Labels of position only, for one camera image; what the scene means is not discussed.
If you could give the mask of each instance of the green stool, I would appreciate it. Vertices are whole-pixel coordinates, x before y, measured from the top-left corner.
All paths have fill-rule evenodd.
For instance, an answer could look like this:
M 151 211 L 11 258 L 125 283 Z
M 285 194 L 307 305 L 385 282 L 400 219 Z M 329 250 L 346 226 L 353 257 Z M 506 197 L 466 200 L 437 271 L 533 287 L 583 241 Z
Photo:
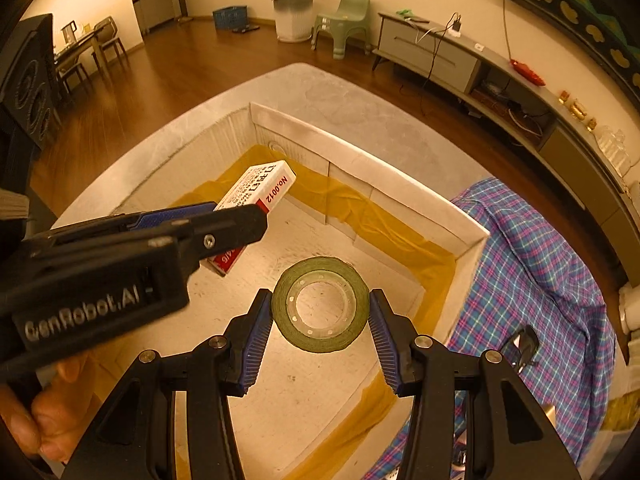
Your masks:
M 318 32 L 324 30 L 334 38 L 334 59 L 344 59 L 347 38 L 355 32 L 365 35 L 365 53 L 369 53 L 370 0 L 340 0 L 338 10 L 332 14 L 318 14 L 311 39 L 311 50 L 316 49 Z

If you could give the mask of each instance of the silver bolt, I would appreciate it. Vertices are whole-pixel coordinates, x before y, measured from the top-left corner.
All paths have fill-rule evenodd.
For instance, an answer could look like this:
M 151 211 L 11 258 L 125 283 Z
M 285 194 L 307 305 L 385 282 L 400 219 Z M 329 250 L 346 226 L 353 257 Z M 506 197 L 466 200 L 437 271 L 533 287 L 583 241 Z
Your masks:
M 433 345 L 433 339 L 428 335 L 419 335 L 415 338 L 414 343 L 419 348 L 431 348 L 431 345 Z
M 138 356 L 138 359 L 140 360 L 140 362 L 144 364 L 150 363 L 155 358 L 156 358 L 156 353 L 153 350 L 145 350 Z
M 173 243 L 174 239 L 171 236 L 159 236 L 158 238 L 151 238 L 148 241 L 149 247 L 164 247 Z
M 226 346 L 226 337 L 223 335 L 215 335 L 209 339 L 209 346 L 211 348 L 224 348 Z
M 497 365 L 500 361 L 502 361 L 502 354 L 497 350 L 489 350 L 486 354 L 484 354 L 484 358 L 490 363 Z
M 216 239 L 213 237 L 213 235 L 205 235 L 203 243 L 207 249 L 212 249 L 216 244 Z

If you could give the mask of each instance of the potted plant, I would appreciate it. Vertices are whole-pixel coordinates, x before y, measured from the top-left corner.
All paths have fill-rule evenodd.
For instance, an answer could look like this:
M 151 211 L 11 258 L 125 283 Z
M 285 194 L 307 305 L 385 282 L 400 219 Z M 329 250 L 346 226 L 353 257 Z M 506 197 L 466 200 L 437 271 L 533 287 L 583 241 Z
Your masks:
M 314 0 L 273 0 L 279 41 L 298 43 L 311 38 Z

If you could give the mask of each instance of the finger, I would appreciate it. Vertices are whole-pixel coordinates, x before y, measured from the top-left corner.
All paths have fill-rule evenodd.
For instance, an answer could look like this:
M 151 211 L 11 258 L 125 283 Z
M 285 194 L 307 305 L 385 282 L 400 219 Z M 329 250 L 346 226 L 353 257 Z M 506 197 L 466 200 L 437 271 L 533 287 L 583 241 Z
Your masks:
M 43 437 L 66 433 L 78 426 L 94 394 L 95 363 L 87 358 L 76 381 L 69 383 L 56 375 L 33 401 L 31 413 Z
M 0 415 L 22 452 L 37 454 L 40 431 L 28 410 L 6 384 L 0 384 Z
M 50 460 L 68 462 L 78 446 L 80 439 L 84 435 L 84 432 L 89 427 L 89 424 L 91 424 L 91 421 L 94 420 L 94 416 L 99 409 L 100 399 L 94 395 L 89 403 L 89 409 L 84 414 L 80 424 L 66 433 L 50 438 L 45 437 L 42 446 L 40 447 L 40 452 Z
M 69 357 L 56 364 L 56 371 L 67 383 L 75 383 L 84 369 L 84 364 L 89 357 L 89 352 Z

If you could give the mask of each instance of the beige wall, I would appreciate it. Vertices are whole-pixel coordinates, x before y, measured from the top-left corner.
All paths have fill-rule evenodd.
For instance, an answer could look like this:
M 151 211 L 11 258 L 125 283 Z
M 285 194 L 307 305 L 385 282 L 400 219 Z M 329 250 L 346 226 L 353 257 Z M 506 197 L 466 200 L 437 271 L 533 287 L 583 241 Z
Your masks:
M 314 0 L 316 10 L 337 7 L 339 0 Z M 462 14 L 462 32 L 507 56 L 502 28 L 502 0 L 371 0 L 373 11 L 409 8 L 416 14 L 446 23 L 453 12 Z M 210 15 L 219 7 L 248 5 L 249 13 L 273 18 L 271 0 L 187 0 L 189 14 Z M 373 15 L 374 41 L 380 20 Z M 567 89 L 580 99 L 599 124 L 626 133 L 632 163 L 640 158 L 640 116 L 612 79 L 577 45 L 530 12 L 507 1 L 507 20 L 513 56 L 526 62 L 552 92 Z M 628 178 L 640 176 L 640 164 Z
M 113 16 L 118 26 L 118 35 L 124 48 L 130 48 L 142 43 L 142 36 L 138 28 L 136 14 L 131 0 L 34 0 L 24 13 L 24 18 L 37 14 L 53 14 L 53 41 L 56 51 L 65 46 L 61 28 L 72 20 L 78 25 L 76 36 L 81 34 L 83 23 L 92 27 L 107 16 Z M 88 72 L 94 72 L 95 63 L 91 58 L 91 49 L 82 54 L 81 61 Z M 113 51 L 108 56 L 114 57 Z

